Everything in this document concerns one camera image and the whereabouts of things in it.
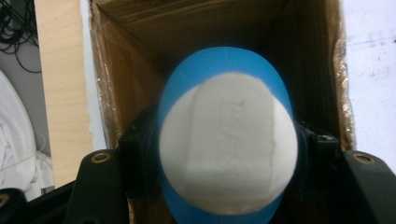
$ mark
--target brown cardboard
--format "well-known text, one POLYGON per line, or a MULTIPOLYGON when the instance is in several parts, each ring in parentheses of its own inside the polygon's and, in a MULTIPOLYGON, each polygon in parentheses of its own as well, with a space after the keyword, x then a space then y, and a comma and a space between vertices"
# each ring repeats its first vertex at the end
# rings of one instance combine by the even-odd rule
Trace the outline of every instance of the brown cardboard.
POLYGON ((296 117, 338 137, 341 150, 352 149, 338 0, 92 0, 92 43, 110 148, 141 109, 158 103, 185 57, 231 46, 266 58, 296 117))

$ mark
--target white surface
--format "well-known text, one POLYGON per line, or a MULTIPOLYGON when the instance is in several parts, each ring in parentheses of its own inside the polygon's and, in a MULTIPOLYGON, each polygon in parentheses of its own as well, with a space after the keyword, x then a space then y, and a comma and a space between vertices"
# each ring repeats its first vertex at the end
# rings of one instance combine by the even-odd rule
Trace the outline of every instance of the white surface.
POLYGON ((297 140, 269 89, 255 77, 230 73, 175 103, 163 125, 160 155, 169 182, 186 201, 240 215, 262 209, 284 190, 297 140))
POLYGON ((396 1, 343 2, 356 149, 396 173, 396 1))
POLYGON ((90 34, 90 11, 89 1, 80 1, 82 16, 82 35, 84 48, 84 72, 87 87, 88 115, 90 116, 90 131, 92 133, 93 150, 106 148, 105 133, 103 130, 102 116, 99 107, 99 94, 96 86, 96 78, 92 58, 92 42, 90 34))
POLYGON ((36 153, 27 112, 0 71, 0 189, 21 189, 32 200, 49 186, 53 186, 50 158, 36 153))
MULTIPOLYGON (((28 43, 22 44, 18 56, 26 68, 40 71, 40 53, 37 47, 28 43)), ((26 108, 35 133, 36 148, 43 147, 42 152, 50 156, 50 137, 42 75, 24 71, 14 54, 8 55, 2 52, 0 52, 0 69, 11 82, 26 108)))

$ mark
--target black cable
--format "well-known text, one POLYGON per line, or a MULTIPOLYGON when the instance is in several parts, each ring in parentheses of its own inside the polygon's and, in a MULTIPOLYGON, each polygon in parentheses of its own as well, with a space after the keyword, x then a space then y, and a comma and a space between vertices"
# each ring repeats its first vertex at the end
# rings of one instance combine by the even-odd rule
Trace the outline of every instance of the black cable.
POLYGON ((41 73, 41 71, 32 71, 26 68, 18 56, 18 50, 22 44, 29 43, 39 48, 35 20, 35 2, 33 0, 24 0, 24 4, 25 9, 21 15, 8 2, 0 2, 0 51, 5 54, 15 54, 17 62, 23 70, 29 73, 41 73))

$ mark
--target white foam pad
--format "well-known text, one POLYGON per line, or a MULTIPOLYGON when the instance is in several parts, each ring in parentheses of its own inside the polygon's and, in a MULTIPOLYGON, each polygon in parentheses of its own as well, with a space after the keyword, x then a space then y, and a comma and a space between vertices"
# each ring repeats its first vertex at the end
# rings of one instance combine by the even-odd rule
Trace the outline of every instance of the white foam pad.
POLYGON ((160 156, 186 201, 210 213, 242 215, 264 208, 287 186, 297 140, 286 109, 261 80, 228 73, 173 105, 160 156))

